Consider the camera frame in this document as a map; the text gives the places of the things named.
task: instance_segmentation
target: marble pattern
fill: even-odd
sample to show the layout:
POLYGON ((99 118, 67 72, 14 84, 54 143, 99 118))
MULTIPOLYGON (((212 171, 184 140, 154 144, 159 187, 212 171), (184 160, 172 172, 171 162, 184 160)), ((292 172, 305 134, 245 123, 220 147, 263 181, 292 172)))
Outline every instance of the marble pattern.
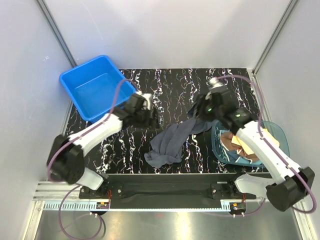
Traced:
MULTIPOLYGON (((153 105, 159 113, 161 129, 138 129, 129 127, 105 139, 86 156, 87 166, 107 174, 163 174, 163 173, 234 173, 261 172, 265 169, 225 164, 212 152, 211 131, 190 135, 182 149, 182 162, 153 168, 144 158, 151 150, 150 140, 172 123, 188 119, 187 112, 199 93, 207 92, 207 82, 212 77, 243 75, 245 68, 197 68, 197 69, 130 69, 122 70, 124 76, 133 80, 143 93, 153 94, 153 105)), ((224 79, 232 89, 239 107, 246 107, 255 116, 258 104, 250 84, 240 79, 224 79)), ((89 126, 73 106, 66 134, 71 135, 89 126)))

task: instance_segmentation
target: white panel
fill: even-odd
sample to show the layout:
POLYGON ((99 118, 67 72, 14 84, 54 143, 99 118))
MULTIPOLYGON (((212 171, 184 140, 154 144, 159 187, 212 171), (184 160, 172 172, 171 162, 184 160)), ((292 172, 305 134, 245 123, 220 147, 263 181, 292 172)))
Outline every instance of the white panel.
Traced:
POLYGON ((253 68, 290 0, 45 0, 77 63, 253 68))
POLYGON ((0 238, 18 240, 65 120, 70 65, 35 0, 1 0, 0 33, 0 238))
MULTIPOLYGON (((263 63, 258 80, 271 115, 288 138, 291 158, 315 172, 320 203, 320 1, 302 0, 263 63)), ((311 215, 320 236, 320 209, 311 215)))

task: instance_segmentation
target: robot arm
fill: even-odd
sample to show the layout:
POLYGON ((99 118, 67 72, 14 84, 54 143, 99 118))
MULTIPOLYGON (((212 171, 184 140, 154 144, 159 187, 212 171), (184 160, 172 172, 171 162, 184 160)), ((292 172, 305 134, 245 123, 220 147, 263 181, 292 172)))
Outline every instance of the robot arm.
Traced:
POLYGON ((230 129, 252 149, 272 177, 262 178, 240 174, 236 179, 228 182, 229 189, 269 199, 271 204, 280 211, 287 210, 308 194, 301 181, 289 168, 294 169, 310 188, 315 177, 314 172, 309 167, 302 169, 266 134, 261 137, 258 132, 258 122, 253 120, 251 113, 245 108, 235 107, 230 91, 214 78, 210 81, 209 92, 198 96, 189 114, 204 121, 221 121, 226 129, 230 129), (267 145, 264 138, 288 165, 267 145))
POLYGON ((102 119, 86 129, 70 136, 57 136, 53 142, 47 165, 63 145, 80 137, 58 155, 51 170, 59 180, 69 184, 80 184, 98 192, 101 189, 103 192, 107 184, 106 179, 85 167, 84 157, 105 138, 129 126, 158 128, 158 112, 152 108, 151 100, 152 95, 149 93, 134 93, 123 107, 115 107, 111 114, 105 114, 102 119))

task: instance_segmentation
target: metal floor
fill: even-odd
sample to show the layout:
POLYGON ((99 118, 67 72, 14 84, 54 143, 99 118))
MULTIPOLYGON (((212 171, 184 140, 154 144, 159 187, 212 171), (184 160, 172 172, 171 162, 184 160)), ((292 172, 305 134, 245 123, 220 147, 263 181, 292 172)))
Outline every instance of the metal floor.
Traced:
MULTIPOLYGON (((258 204, 247 203, 247 212, 258 204)), ((63 211, 62 222, 66 226, 83 211, 63 211)), ((266 203, 259 213, 248 217, 218 217, 203 212, 115 212, 103 215, 106 224, 100 237, 104 240, 301 240, 292 210, 277 211, 266 203)), ((76 238, 93 236, 99 221, 84 217, 66 230, 76 238)), ((43 211, 36 240, 68 239, 60 230, 57 211, 43 211)))

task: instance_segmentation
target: dark gray cloth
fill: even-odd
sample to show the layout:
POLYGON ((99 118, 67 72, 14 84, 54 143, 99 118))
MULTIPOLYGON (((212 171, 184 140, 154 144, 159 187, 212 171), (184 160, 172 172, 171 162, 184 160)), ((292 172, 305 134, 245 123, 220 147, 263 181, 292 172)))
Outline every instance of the dark gray cloth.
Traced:
POLYGON ((144 154, 148 164, 160 168, 165 164, 180 163, 182 146, 191 134, 199 134, 209 130, 212 122, 198 118, 190 118, 181 124, 174 123, 151 140, 152 150, 144 154))

